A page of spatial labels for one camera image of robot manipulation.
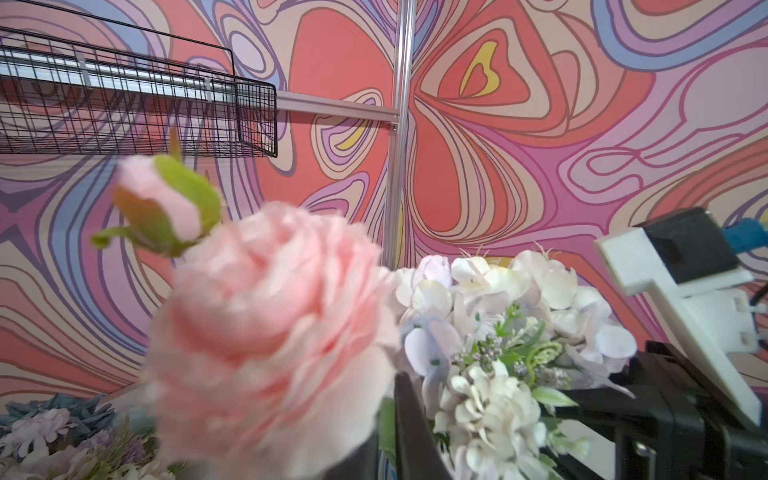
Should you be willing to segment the pastel mixed flower bouquet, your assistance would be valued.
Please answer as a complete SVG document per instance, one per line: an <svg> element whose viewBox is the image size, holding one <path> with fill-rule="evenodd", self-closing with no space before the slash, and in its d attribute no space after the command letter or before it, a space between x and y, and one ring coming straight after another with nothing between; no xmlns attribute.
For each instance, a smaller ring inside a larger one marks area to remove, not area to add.
<svg viewBox="0 0 768 480"><path fill-rule="evenodd" d="M395 282L399 366L453 478L554 479L559 457L586 455L557 411L638 350L597 289L543 249L506 266L430 255Z"/></svg>

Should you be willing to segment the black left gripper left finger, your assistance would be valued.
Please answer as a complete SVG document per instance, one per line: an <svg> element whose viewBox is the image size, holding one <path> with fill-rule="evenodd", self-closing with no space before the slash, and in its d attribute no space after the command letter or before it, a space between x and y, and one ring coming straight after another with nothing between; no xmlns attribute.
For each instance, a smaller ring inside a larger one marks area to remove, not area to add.
<svg viewBox="0 0 768 480"><path fill-rule="evenodd" d="M350 456L330 468L322 480L376 480L378 465L378 434L369 439Z"/></svg>

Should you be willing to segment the pink peony flower stem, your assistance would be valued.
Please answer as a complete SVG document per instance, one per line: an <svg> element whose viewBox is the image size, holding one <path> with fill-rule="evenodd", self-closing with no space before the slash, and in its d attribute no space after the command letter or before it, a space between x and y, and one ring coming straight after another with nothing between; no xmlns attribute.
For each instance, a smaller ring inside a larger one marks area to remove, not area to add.
<svg viewBox="0 0 768 480"><path fill-rule="evenodd" d="M373 435L400 345L393 275L365 226L270 202L239 220L178 148L116 164L124 224L177 258L141 380L161 457L221 479L315 479Z"/></svg>

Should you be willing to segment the cream peach rose bunch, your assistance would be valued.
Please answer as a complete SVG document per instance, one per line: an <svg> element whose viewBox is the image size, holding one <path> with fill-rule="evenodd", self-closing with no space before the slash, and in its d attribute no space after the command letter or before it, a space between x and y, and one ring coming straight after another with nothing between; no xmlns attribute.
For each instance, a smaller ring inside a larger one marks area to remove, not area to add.
<svg viewBox="0 0 768 480"><path fill-rule="evenodd" d="M79 444L32 435L1 435L3 479L176 479L189 468L161 457L154 421L142 409L116 413L109 427Z"/></svg>

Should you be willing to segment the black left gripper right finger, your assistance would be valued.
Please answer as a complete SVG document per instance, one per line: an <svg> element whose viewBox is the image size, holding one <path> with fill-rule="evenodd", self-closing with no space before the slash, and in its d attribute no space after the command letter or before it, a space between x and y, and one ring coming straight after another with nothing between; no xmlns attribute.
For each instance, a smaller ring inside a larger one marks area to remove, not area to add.
<svg viewBox="0 0 768 480"><path fill-rule="evenodd" d="M399 480L450 480L410 377L395 377L395 449Z"/></svg>

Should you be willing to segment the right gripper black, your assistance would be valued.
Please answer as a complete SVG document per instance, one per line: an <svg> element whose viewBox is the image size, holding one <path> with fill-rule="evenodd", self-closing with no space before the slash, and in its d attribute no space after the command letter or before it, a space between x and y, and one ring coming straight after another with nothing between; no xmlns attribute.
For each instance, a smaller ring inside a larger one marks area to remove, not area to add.
<svg viewBox="0 0 768 480"><path fill-rule="evenodd" d="M617 379L626 393L571 391L575 406L556 413L612 443L597 457L612 462L615 478L766 478L766 430L673 345L647 342Z"/></svg>

